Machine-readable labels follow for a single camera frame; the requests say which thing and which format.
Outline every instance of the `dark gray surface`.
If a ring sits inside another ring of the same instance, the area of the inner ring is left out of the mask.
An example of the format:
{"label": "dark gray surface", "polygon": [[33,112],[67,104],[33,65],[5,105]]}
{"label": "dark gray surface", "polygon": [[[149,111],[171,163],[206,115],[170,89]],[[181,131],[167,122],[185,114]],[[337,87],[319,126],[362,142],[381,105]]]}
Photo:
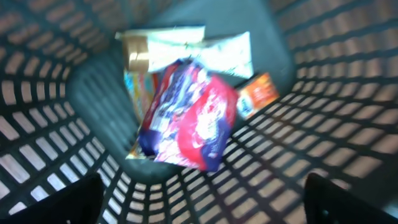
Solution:
{"label": "dark gray surface", "polygon": [[[206,24],[206,36],[251,32],[252,61],[257,72],[270,72],[281,95],[295,81],[294,65],[270,10],[262,1],[192,0],[169,10],[150,25]],[[235,86],[240,78],[223,76]],[[135,181],[158,184],[181,167],[125,160],[137,131],[132,104],[123,83],[121,45],[91,59],[72,75],[67,96],[76,112]]]}

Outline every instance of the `candy wrapper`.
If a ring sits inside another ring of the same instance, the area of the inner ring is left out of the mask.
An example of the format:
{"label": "candy wrapper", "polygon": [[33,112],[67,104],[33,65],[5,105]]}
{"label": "candy wrapper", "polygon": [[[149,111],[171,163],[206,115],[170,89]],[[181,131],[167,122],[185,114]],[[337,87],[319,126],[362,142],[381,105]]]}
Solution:
{"label": "candy wrapper", "polygon": [[156,72],[178,58],[194,58],[208,70],[242,78],[253,75],[250,33],[184,44],[154,36],[127,35],[123,40],[125,64],[130,71]]}
{"label": "candy wrapper", "polygon": [[146,156],[217,171],[231,134],[238,94],[198,62],[168,66],[146,113],[138,142]]}
{"label": "candy wrapper", "polygon": [[248,119],[279,97],[268,73],[262,74],[239,91],[239,115]]}
{"label": "candy wrapper", "polygon": [[159,73],[124,71],[124,84],[130,94],[134,113],[141,123],[147,113],[159,83]]}

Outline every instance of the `red and blue package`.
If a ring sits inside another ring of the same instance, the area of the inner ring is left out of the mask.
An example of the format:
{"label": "red and blue package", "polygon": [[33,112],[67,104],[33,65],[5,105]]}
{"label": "red and blue package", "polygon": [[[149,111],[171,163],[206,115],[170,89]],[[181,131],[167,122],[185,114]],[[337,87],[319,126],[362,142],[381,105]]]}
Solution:
{"label": "red and blue package", "polygon": [[201,64],[169,65],[145,115],[139,144],[155,161],[215,172],[236,116],[238,94]]}

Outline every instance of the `plastic basket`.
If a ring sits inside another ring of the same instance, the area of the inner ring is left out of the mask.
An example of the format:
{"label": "plastic basket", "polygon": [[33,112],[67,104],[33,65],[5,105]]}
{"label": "plastic basket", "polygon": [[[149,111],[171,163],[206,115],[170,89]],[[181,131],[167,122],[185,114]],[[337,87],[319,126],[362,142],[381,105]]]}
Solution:
{"label": "plastic basket", "polygon": [[[91,172],[102,224],[303,223],[310,172],[389,210],[397,15],[395,0],[1,1],[0,217]],[[282,95],[237,124],[216,173],[124,160],[137,123],[114,31],[188,21],[249,30]]]}

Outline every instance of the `bin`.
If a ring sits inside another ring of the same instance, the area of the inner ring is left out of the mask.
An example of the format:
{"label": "bin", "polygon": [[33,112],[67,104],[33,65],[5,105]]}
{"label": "bin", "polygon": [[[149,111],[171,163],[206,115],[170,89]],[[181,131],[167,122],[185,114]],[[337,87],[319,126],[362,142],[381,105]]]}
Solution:
{"label": "bin", "polygon": [[[0,6],[0,217],[92,172],[106,187],[102,224],[303,223],[311,172],[395,215],[397,1]],[[137,121],[114,32],[186,22],[205,23],[206,36],[250,31],[254,69],[281,94],[236,124],[215,173],[124,160]]]}

